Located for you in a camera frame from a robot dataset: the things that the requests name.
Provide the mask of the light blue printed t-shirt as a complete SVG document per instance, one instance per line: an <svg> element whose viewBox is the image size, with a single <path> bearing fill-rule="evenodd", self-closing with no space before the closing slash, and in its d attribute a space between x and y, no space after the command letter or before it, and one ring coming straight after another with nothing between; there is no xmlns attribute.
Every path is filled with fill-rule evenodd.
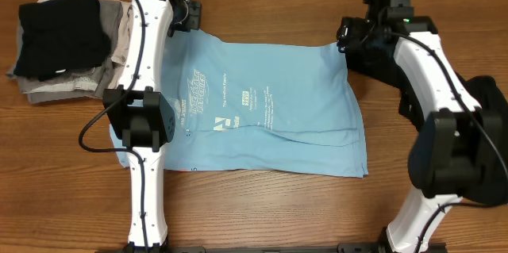
<svg viewBox="0 0 508 253"><path fill-rule="evenodd" d="M164 46L161 90L176 119L168 170L368 173L360 107L335 44L176 33Z"/></svg>

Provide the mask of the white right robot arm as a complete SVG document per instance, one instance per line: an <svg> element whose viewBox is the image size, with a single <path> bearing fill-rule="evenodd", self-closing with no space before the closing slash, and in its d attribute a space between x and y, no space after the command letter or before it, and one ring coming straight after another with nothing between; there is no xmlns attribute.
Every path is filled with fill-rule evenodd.
<svg viewBox="0 0 508 253"><path fill-rule="evenodd" d="M337 47L348 68L400 91L399 112L418 131L407 161L411 190L374 243L340 252L443 252L430 239L454 206L507 203L500 113L484 108L461 82L437 27L410 0L363 0L364 17L344 17Z"/></svg>

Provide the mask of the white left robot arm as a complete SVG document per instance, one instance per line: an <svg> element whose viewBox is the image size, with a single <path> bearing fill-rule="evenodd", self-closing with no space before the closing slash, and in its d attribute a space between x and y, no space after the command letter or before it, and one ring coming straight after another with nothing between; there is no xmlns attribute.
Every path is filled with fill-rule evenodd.
<svg viewBox="0 0 508 253"><path fill-rule="evenodd" d="M131 183L131 224L125 252L167 252L164 217L164 154L175 134L173 108L162 94L165 40L198 29L201 5L194 0L132 0L125 67L102 102Z"/></svg>

